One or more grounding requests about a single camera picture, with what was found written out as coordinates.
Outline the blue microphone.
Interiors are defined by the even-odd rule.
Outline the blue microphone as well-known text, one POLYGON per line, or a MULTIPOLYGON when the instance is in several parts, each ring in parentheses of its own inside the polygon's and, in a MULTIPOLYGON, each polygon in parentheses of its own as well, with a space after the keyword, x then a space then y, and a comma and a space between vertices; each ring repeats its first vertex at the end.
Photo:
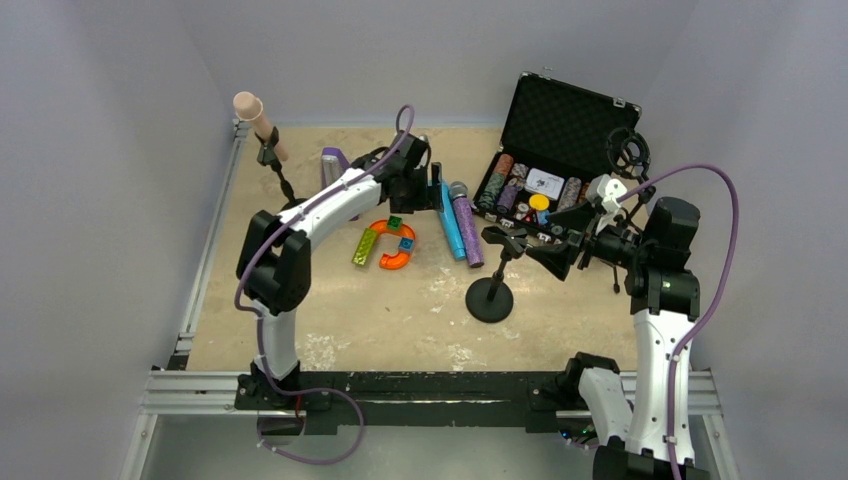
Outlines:
POLYGON ((449 186, 446 182, 441 183, 441 197, 443 203, 443 211, 440 213, 440 220, 448 246, 455 260, 465 260, 466 249, 455 213, 452 208, 451 200, 449 198, 449 186))

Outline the purple glitter microphone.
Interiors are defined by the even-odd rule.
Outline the purple glitter microphone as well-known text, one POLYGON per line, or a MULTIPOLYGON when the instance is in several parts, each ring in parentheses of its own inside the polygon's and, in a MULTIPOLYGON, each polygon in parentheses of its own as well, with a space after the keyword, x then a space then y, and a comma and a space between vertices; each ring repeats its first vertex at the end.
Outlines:
POLYGON ((468 187, 461 181, 452 182, 449 185, 448 197, 463 240, 467 263, 471 268, 482 267, 484 256, 468 198, 468 187))

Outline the black mic stand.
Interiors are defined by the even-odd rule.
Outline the black mic stand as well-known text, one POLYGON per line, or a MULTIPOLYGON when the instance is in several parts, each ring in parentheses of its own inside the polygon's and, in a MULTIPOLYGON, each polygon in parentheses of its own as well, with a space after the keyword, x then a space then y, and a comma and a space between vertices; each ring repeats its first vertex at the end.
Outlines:
POLYGON ((514 297, 511 289, 504 283, 506 265, 520 258, 527 248, 527 231, 519 228, 507 232, 498 226, 486 227, 482 238, 488 244, 500 245, 500 264, 489 278, 474 281, 466 291, 465 305, 469 313, 477 320, 495 324, 503 321, 511 313, 514 297))
POLYGON ((297 197, 294 193, 291 183, 286 179, 281 157, 276 153, 275 148, 280 146, 279 131, 277 127, 273 127, 270 136, 263 139, 258 133, 254 136, 260 143, 259 153, 257 154, 257 162, 263 167, 269 167, 277 176, 280 184, 280 189, 287 200, 287 203, 282 207, 283 210, 292 209, 303 204, 306 198, 297 197))

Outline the black shock mount tripod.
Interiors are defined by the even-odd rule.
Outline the black shock mount tripod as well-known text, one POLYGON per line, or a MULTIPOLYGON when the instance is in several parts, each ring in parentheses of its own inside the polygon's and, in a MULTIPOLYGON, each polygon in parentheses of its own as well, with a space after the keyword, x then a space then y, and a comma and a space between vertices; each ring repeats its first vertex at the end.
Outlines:
MULTIPOLYGON (((651 154, 647 141, 631 127, 619 127, 611 131, 606 140, 606 153, 614 173, 626 180, 636 180, 639 185, 647 182, 651 154)), ((641 228, 633 222, 639 210, 646 206, 656 194, 655 187, 648 187, 637 194, 638 200, 631 210, 615 217, 618 226, 641 228)))

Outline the pink microphone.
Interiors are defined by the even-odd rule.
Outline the pink microphone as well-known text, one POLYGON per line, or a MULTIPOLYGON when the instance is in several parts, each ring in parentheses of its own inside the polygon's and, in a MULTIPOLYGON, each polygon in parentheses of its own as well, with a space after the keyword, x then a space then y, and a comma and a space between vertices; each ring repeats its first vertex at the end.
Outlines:
POLYGON ((289 154, 281 143, 279 130, 266 115, 262 100, 252 92, 241 91, 233 97, 232 105, 238 119, 251 125, 254 134, 274 151, 277 159, 287 161, 289 154))

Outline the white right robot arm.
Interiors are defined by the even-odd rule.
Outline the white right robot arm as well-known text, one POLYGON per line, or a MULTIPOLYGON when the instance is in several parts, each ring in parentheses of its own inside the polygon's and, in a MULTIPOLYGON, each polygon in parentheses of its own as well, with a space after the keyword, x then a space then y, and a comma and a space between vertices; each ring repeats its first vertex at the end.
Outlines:
POLYGON ((557 245, 533 247, 530 258, 565 279, 593 258, 626 268, 625 290, 637 340, 635 398, 619 374, 576 356, 576 381, 597 432, 595 479, 707 479, 695 464, 688 420, 690 333, 700 316, 700 283, 687 269, 700 211, 673 197, 657 201, 639 234, 618 227, 570 232, 557 245))

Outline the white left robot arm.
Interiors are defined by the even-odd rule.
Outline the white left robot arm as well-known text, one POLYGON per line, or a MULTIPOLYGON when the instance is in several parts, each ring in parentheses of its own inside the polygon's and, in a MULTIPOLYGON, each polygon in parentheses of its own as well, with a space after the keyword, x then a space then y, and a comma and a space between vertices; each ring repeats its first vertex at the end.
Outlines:
POLYGON ((294 346, 296 313, 312 283, 313 251, 351 219, 386 203, 393 214, 442 210, 441 166, 421 137, 398 133, 391 146, 356 160, 340 178, 297 206, 257 213, 249 224, 234 303, 256 319, 251 372, 281 397, 305 394, 294 346))

